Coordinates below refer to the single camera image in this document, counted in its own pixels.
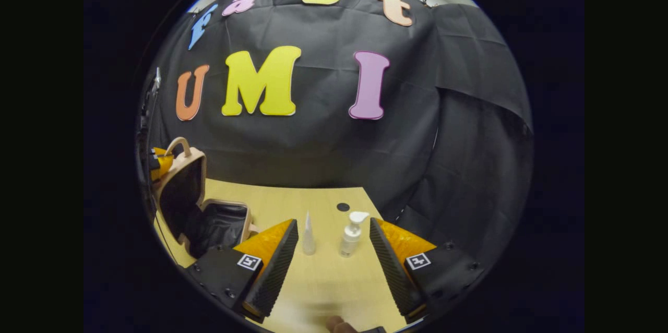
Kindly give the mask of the metal stand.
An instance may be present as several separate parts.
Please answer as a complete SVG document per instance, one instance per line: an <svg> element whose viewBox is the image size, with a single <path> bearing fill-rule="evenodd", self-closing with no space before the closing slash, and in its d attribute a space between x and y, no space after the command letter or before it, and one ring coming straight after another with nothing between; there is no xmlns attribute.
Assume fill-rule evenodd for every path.
<svg viewBox="0 0 668 333"><path fill-rule="evenodd" d="M157 67L152 75L141 101L140 107L140 131L147 132L150 128L150 119L157 105L157 97L162 83L160 67Z"/></svg>

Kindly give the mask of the white pump bottle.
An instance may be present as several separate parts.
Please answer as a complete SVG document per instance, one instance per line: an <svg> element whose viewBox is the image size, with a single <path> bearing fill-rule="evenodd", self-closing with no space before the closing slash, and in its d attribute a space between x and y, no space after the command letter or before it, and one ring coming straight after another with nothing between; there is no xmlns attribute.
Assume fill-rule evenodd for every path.
<svg viewBox="0 0 668 333"><path fill-rule="evenodd" d="M344 227L342 239L339 245L339 255L350 257L354 254L362 233L362 224L364 224L369 212L353 211L349 214L349 223Z"/></svg>

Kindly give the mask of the white squeeze tube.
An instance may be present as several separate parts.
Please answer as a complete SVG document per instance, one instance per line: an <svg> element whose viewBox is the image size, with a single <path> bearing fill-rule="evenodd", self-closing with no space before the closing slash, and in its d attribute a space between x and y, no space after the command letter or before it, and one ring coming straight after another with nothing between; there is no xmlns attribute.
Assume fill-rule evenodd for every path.
<svg viewBox="0 0 668 333"><path fill-rule="evenodd" d="M314 255L316 252L316 241L313 233L311 214L307 211L305 217L305 227L302 237L302 250L305 255Z"/></svg>

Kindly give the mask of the pink suitcase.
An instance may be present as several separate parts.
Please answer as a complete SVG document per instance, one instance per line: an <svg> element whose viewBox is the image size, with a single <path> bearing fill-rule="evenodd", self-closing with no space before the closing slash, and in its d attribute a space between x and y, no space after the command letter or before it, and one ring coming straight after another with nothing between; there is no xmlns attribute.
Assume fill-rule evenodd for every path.
<svg viewBox="0 0 668 333"><path fill-rule="evenodd" d="M188 267L214 246L234 247L257 232L248 205L206 198L207 156L184 137L167 147L173 165L152 182L153 228L170 257Z"/></svg>

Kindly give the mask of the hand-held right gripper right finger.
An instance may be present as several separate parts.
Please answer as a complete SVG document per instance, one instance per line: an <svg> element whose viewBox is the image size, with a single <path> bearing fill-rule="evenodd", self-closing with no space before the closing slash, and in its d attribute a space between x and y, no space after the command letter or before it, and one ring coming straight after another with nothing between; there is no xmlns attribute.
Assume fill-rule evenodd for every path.
<svg viewBox="0 0 668 333"><path fill-rule="evenodd" d="M453 307L485 272L453 242L436 246L393 223L370 219L369 238L406 323Z"/></svg>

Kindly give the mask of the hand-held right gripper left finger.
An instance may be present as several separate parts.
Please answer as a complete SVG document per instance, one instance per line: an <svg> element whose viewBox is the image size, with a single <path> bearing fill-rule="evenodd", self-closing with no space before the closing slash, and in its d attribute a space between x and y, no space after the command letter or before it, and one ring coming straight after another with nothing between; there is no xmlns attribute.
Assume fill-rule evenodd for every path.
<svg viewBox="0 0 668 333"><path fill-rule="evenodd" d="M279 297L298 240L297 220L289 219L237 246L210 248L185 272L225 309L262 323Z"/></svg>

